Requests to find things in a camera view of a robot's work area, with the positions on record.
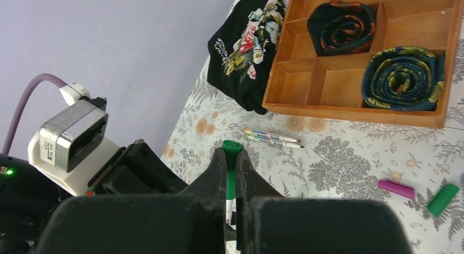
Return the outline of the rolled dark tie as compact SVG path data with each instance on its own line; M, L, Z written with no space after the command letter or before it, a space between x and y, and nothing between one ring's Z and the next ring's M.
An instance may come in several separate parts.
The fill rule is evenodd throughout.
M445 86L445 54L416 46L393 47L369 60L361 94L368 107L434 111Z
M376 31L376 12L361 2L328 2L307 20L317 56L368 52Z

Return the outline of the wooden compartment tray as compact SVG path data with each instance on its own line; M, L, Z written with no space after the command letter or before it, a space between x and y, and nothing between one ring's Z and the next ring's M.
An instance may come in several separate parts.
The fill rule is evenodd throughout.
M368 52L316 55L306 23L325 2L355 1L376 14ZM263 99L269 111L293 116L442 128L459 43L463 0L289 0ZM445 87L434 111L370 108L361 94L373 54L395 46L419 46L445 55Z

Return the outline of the floral patterned table cover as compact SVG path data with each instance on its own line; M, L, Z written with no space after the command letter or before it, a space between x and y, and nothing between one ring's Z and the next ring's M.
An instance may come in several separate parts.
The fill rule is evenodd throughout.
M414 253L463 253L463 14L442 128L246 111L208 83L209 61L161 156L179 177L194 181L214 149L233 140L286 197L380 201L397 215ZM251 141L245 129L297 138L304 148ZM379 189L379 180L413 187L415 200ZM434 217L427 205L448 183L460 190Z

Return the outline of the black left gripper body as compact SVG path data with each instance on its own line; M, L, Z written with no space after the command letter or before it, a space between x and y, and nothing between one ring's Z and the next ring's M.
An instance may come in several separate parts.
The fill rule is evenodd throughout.
M143 139L119 148L89 180L85 194L177 194L188 184L168 168Z

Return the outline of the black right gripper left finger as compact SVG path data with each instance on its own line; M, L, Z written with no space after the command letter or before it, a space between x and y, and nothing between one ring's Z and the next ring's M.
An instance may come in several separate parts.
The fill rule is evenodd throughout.
M225 253L227 160L178 194L74 197L53 213L37 253Z

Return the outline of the rolled dark tie centre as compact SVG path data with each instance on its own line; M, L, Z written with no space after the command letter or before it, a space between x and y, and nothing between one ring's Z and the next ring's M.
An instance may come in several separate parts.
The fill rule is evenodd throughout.
M376 12L361 2L328 2L307 20L317 56L368 52L376 31Z

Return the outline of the black floral cloth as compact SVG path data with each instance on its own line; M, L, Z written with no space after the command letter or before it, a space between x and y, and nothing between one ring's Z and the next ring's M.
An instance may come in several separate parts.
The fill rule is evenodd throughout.
M207 81L246 111L262 106L285 18L283 0L239 0L207 44Z

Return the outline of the rolled dark tie right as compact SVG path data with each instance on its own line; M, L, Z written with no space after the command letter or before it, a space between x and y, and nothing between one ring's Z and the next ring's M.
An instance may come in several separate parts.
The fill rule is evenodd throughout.
M445 54L416 46L393 47L369 60L361 94L368 107L434 111L445 86Z

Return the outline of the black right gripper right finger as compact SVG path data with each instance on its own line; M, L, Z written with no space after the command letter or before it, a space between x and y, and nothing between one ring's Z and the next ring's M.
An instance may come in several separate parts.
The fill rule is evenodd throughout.
M241 253L411 253L393 211L375 200L285 198L246 151L235 170Z

